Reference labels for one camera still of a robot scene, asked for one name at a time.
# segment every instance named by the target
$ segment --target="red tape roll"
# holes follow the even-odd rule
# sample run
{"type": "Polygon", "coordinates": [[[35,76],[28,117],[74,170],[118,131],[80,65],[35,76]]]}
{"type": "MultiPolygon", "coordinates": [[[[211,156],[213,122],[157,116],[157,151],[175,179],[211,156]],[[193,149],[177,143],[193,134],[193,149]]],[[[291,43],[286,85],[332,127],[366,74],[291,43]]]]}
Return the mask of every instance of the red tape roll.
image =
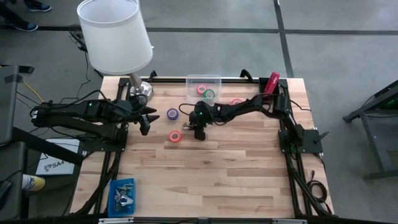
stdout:
{"type": "Polygon", "coordinates": [[[197,93],[199,95],[203,95],[206,90],[207,90],[207,86],[206,85],[204,85],[204,84],[197,85],[197,93]]]}
{"type": "Polygon", "coordinates": [[[181,134],[179,131],[172,131],[169,134],[169,140],[171,142],[179,142],[181,140],[181,134]]]}
{"type": "Polygon", "coordinates": [[[231,102],[231,105],[235,105],[235,104],[238,104],[238,103],[242,103],[243,101],[241,100],[241,99],[234,99],[232,102],[231,102]]]}

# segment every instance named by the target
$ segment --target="red object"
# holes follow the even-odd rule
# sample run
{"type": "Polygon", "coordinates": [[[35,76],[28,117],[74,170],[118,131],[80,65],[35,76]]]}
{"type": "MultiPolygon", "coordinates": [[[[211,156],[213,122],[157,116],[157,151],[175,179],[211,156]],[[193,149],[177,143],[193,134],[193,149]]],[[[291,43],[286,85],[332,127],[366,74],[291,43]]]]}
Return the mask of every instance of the red object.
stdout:
{"type": "Polygon", "coordinates": [[[234,99],[234,100],[231,102],[231,105],[235,105],[235,104],[238,104],[238,103],[242,103],[242,100],[241,100],[241,99],[234,99]]]}
{"type": "Polygon", "coordinates": [[[204,84],[197,85],[197,93],[199,95],[203,95],[206,90],[207,90],[207,86],[206,85],[204,85],[204,84]]]}
{"type": "Polygon", "coordinates": [[[169,140],[171,142],[179,142],[181,140],[181,134],[179,131],[172,131],[169,134],[169,140]]]}
{"type": "Polygon", "coordinates": [[[272,72],[267,82],[267,85],[264,89],[264,93],[272,94],[274,92],[275,87],[278,85],[279,77],[280,77],[279,73],[272,72]]]}

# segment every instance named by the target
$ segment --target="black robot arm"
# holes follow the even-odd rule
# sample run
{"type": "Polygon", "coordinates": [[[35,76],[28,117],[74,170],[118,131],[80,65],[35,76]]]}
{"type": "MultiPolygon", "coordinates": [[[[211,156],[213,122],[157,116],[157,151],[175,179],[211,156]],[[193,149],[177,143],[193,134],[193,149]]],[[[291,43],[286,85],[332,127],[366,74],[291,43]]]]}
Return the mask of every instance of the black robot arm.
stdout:
{"type": "Polygon", "coordinates": [[[204,101],[199,101],[194,110],[189,114],[190,129],[195,130],[195,138],[205,140],[204,128],[208,124],[224,125],[236,116],[259,111],[270,118],[279,119],[289,130],[289,141],[295,146],[302,145],[303,127],[297,124],[288,107],[288,98],[284,95],[256,95],[250,100],[235,105],[215,103],[210,106],[204,101]]]}
{"type": "Polygon", "coordinates": [[[156,109],[146,106],[146,98],[126,100],[85,100],[79,104],[55,104],[52,101],[35,106],[31,112],[36,127],[62,126],[94,134],[113,141],[118,138],[119,123],[140,123],[142,135],[147,135],[150,123],[159,118],[148,115],[156,109]]]}

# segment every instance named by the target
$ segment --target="wooden tabletop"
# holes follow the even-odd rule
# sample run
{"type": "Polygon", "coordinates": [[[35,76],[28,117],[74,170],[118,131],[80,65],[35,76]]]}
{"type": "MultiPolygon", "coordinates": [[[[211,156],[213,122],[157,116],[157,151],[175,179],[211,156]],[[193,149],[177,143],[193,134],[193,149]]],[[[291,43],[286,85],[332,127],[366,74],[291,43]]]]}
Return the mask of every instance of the wooden tabletop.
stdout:
{"type": "MultiPolygon", "coordinates": [[[[303,79],[287,82],[291,99],[309,108],[303,79]]],[[[118,83],[119,77],[104,77],[101,90],[115,98],[118,83]]],[[[141,135],[139,125],[130,125],[119,166],[119,179],[136,180],[135,217],[294,217],[285,157],[277,137],[278,120],[257,112],[245,114],[224,126],[205,128],[206,140],[199,141],[193,131],[182,130],[188,116],[180,113],[175,121],[166,116],[168,109],[186,102],[185,84],[152,86],[154,97],[148,105],[157,109],[160,118],[151,124],[147,136],[141,135]],[[178,143],[168,140],[173,130],[182,133],[178,143]]],[[[257,92],[256,84],[223,84],[219,103],[251,98],[257,92]]],[[[292,106],[296,121],[306,129],[313,128],[311,112],[292,106]]],[[[182,109],[189,113],[193,107],[182,109]]],[[[71,212],[81,208],[97,187],[103,157],[103,152],[96,152],[83,162],[71,212]]],[[[314,170],[315,179],[328,188],[317,157],[303,154],[303,165],[307,181],[314,170]]],[[[300,190],[298,197],[304,212],[300,190]]],[[[106,189],[101,211],[107,198],[106,189]]],[[[330,196],[327,202],[332,207],[330,196]]]]}

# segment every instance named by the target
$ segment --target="lamp base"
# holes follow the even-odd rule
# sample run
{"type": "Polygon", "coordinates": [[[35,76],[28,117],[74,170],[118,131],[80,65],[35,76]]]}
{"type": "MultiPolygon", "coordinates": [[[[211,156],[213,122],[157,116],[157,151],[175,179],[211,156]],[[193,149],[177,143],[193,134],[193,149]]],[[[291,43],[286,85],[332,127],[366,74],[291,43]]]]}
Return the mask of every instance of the lamp base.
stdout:
{"type": "Polygon", "coordinates": [[[144,94],[147,96],[148,101],[152,98],[154,95],[154,89],[152,86],[147,83],[147,82],[142,82],[140,88],[136,88],[135,86],[132,86],[130,88],[130,96],[135,96],[138,94],[144,94]]]}

